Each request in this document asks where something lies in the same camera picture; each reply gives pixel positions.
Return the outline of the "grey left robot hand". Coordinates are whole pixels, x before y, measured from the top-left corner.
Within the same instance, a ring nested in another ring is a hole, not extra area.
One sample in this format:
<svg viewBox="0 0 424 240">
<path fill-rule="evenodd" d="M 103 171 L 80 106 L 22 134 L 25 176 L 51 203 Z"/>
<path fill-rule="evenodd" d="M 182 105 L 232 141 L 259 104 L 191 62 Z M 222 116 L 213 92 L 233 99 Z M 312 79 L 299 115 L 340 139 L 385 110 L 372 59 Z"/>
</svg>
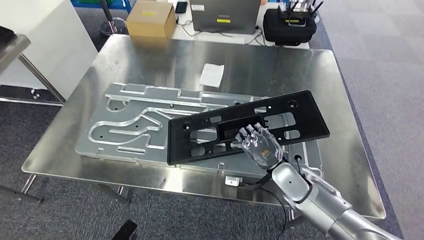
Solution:
<svg viewBox="0 0 424 240">
<path fill-rule="evenodd" d="M 132 220 L 127 220 L 113 236 L 112 240 L 135 240 L 138 225 Z"/>
</svg>

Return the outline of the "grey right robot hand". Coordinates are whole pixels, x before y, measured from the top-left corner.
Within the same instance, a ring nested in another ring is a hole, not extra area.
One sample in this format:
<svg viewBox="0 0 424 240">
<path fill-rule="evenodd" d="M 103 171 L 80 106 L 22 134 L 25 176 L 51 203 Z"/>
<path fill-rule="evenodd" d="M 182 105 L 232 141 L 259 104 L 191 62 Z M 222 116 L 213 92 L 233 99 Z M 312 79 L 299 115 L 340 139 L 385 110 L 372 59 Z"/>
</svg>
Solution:
<svg viewBox="0 0 424 240">
<path fill-rule="evenodd" d="M 272 170 L 285 160 L 284 151 L 274 135 L 260 123 L 240 128 L 235 139 L 249 158 L 262 169 Z"/>
</svg>

